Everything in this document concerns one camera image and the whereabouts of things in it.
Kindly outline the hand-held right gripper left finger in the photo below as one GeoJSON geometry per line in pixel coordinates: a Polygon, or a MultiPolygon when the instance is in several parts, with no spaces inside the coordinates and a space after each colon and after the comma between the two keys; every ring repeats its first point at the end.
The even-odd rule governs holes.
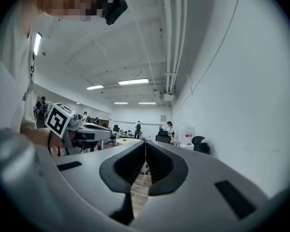
{"type": "Polygon", "coordinates": [[[60,174],[71,190],[68,214],[80,231],[135,232],[131,187],[145,162],[145,142],[138,141],[100,152],[56,158],[60,174]]]}

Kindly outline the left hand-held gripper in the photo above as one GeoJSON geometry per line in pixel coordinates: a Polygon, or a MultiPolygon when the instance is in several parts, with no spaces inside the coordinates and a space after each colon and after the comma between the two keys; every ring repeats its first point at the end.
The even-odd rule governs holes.
{"type": "Polygon", "coordinates": [[[62,103],[52,105],[45,125],[51,136],[56,135],[62,141],[67,155],[101,150],[101,141],[112,136],[108,128],[86,122],[80,113],[62,103]]]}

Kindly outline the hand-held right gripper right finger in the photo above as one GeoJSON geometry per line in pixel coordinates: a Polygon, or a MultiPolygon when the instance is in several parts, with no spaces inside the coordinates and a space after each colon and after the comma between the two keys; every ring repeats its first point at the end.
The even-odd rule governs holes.
{"type": "Polygon", "coordinates": [[[147,141],[153,184],[141,213],[130,223],[140,232],[230,232],[268,197],[240,173],[203,153],[147,141]]]}

